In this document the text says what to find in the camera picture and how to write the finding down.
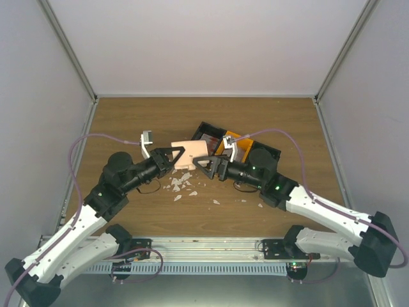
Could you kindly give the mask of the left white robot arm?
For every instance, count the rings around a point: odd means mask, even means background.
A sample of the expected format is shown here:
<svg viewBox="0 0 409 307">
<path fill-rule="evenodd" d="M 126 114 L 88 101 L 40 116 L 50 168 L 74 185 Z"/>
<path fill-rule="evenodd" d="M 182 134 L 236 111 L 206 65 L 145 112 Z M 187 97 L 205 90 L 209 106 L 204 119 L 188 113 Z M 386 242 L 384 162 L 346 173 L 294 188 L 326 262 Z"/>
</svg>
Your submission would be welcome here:
<svg viewBox="0 0 409 307">
<path fill-rule="evenodd" d="M 88 266 L 111 256 L 127 257 L 132 236 L 119 224 L 108 227 L 91 244 L 80 245 L 128 204 L 130 191 L 169 173 L 184 151 L 182 146 L 156 148 L 139 163 L 129 153 L 112 154 L 98 184 L 71 220 L 31 255 L 6 264 L 13 289 L 29 306 L 50 306 L 62 288 Z"/>
</svg>

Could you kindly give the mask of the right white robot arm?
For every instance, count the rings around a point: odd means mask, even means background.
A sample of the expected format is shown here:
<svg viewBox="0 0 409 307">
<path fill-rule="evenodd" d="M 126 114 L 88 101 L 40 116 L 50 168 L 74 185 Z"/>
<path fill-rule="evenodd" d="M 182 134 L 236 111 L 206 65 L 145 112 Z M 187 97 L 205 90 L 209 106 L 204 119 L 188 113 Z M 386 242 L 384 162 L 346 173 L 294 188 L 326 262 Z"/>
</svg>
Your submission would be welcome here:
<svg viewBox="0 0 409 307">
<path fill-rule="evenodd" d="M 266 149 L 250 151 L 245 162 L 225 155 L 193 160 L 208 178 L 233 180 L 259 191 L 270 207 L 304 216 L 328 228 L 327 232 L 292 226 L 284 237 L 283 251 L 291 259 L 319 253 L 352 261 L 360 270 L 383 278 L 392 268 L 397 234 L 390 217 L 350 210 L 326 200 L 277 171 L 278 160 Z"/>
</svg>

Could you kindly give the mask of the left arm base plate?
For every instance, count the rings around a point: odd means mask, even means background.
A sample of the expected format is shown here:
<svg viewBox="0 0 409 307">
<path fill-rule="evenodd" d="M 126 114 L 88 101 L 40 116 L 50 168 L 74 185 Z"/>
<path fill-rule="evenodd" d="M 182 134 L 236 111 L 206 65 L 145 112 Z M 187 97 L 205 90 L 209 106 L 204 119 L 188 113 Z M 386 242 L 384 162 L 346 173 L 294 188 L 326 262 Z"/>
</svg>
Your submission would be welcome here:
<svg viewBox="0 0 409 307">
<path fill-rule="evenodd" d="M 131 239 L 128 243 L 120 245 L 112 258 L 110 277 L 116 281 L 125 281 L 130 277 L 134 262 L 150 258 L 151 239 Z"/>
</svg>

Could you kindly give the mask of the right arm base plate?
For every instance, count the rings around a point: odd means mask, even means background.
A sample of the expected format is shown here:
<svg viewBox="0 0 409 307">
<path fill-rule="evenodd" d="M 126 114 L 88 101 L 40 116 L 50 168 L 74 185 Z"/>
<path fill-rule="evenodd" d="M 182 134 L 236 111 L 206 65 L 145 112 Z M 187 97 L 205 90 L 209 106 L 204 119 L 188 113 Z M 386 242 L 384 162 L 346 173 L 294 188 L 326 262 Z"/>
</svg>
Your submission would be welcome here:
<svg viewBox="0 0 409 307">
<path fill-rule="evenodd" d="M 291 282 L 303 282 L 313 260 L 319 260 L 319 253 L 305 253 L 298 247 L 285 244 L 284 239 L 263 239 L 257 246 L 265 260 L 283 260 L 286 274 Z"/>
</svg>

